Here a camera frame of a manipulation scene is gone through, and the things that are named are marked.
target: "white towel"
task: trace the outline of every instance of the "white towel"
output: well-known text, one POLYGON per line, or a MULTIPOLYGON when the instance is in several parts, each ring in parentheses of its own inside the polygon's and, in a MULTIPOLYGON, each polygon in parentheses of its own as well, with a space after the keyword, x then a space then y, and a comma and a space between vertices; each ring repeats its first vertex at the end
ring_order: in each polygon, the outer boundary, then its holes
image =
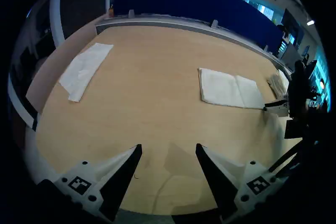
POLYGON ((60 77, 59 83, 68 91, 69 100, 79 102, 92 76, 113 45, 95 43, 78 54, 60 77))
POLYGON ((281 71, 280 69, 278 69, 278 72, 279 72, 279 75, 281 77, 281 80, 282 80, 282 84, 283 86, 285 87, 285 93, 287 93, 287 89, 288 89, 288 85, 289 85, 289 81, 286 77, 286 75, 284 74, 283 71, 281 71))
POLYGON ((253 80, 199 68, 202 100, 216 105, 241 108, 265 106, 263 97, 253 80))

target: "white wall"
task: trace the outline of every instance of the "white wall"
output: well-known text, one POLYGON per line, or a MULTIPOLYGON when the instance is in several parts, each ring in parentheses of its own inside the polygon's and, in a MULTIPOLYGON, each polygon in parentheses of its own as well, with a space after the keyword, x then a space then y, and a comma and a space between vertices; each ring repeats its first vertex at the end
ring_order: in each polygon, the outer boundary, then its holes
POLYGON ((297 52, 300 55, 302 55, 302 53, 305 50, 307 45, 310 46, 309 50, 308 50, 308 54, 309 54, 308 63, 309 63, 309 62, 311 62, 312 60, 315 59, 315 55, 316 55, 318 45, 317 45, 316 41, 312 38, 312 36, 307 31, 304 31, 304 36, 303 36, 303 39, 301 41, 300 47, 297 50, 297 52))

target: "white cloth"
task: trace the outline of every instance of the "white cloth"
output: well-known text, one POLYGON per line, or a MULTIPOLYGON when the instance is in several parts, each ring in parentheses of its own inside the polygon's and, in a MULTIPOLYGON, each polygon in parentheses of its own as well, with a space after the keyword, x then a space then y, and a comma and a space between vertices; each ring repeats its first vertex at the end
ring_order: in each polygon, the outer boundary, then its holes
POLYGON ((202 100, 216 105, 260 108, 263 97, 253 80, 199 68, 199 85, 202 100))
POLYGON ((286 77, 286 75, 284 74, 283 71, 281 71, 280 69, 278 69, 278 72, 279 72, 279 75, 280 75, 280 77, 281 77, 282 84, 283 84, 283 86, 284 86, 284 88, 285 88, 285 93, 287 93, 287 89, 288 89, 289 81, 288 81, 288 79, 287 79, 287 77, 286 77))
POLYGON ((95 43, 78 54, 60 77, 59 83, 68 91, 68 99, 79 102, 92 76, 113 45, 95 43))

